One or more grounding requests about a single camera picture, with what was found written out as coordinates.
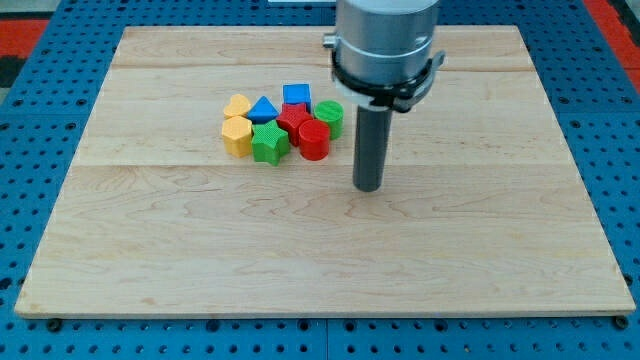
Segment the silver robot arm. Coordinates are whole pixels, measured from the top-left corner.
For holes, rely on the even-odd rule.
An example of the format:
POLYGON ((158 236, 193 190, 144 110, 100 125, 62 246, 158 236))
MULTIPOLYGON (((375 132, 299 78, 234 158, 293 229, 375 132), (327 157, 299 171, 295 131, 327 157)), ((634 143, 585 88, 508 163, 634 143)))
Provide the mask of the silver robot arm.
POLYGON ((350 77, 403 83, 426 66, 438 10, 438 0, 337 0, 335 29, 323 46, 350 77))

